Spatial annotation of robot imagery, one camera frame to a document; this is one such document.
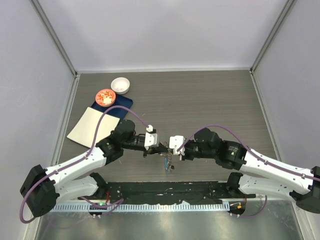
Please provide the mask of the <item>large keyring with blue handle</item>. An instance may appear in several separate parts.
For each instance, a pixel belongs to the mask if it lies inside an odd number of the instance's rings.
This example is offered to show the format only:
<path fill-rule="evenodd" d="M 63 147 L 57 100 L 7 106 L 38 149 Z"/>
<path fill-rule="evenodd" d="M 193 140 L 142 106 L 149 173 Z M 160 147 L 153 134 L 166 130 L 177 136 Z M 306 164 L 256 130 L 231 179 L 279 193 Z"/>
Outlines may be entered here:
<path fill-rule="evenodd" d="M 172 165 L 172 149 L 169 148 L 169 144 L 166 141 L 163 142 L 163 145 L 168 148 L 167 152 L 161 154 L 164 157 L 164 168 L 165 172 L 170 174 L 174 169 L 174 166 Z"/>

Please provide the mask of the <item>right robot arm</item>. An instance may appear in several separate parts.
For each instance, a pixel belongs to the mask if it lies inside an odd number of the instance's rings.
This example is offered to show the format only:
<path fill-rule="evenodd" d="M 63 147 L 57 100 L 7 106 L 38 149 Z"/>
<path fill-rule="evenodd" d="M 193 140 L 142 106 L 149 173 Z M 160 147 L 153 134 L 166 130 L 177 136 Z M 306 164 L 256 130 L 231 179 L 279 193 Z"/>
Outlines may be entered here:
<path fill-rule="evenodd" d="M 170 138 L 170 148 L 181 160 L 214 159 L 230 174 L 226 193 L 266 195 L 294 202 L 314 214 L 320 212 L 320 168 L 297 167 L 267 157 L 242 141 L 223 140 L 210 129 L 202 128 L 188 138 Z"/>

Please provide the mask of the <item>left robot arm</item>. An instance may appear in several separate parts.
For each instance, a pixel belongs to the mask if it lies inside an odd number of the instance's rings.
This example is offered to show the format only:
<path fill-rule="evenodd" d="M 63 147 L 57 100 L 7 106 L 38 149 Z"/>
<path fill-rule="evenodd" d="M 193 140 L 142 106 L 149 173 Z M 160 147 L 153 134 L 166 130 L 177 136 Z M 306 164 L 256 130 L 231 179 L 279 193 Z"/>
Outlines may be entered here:
<path fill-rule="evenodd" d="M 58 202 L 75 198 L 77 193 L 102 199 L 106 195 L 107 184 L 101 176 L 92 173 L 83 179 L 77 178 L 116 161 L 123 156 L 124 150 L 141 151 L 143 156 L 169 152 L 151 125 L 146 127 L 146 133 L 136 134 L 135 123 L 123 120 L 109 136 L 85 153 L 47 168 L 39 164 L 32 167 L 20 188 L 23 197 L 20 214 L 28 206 L 34 218 L 41 217 Z"/>

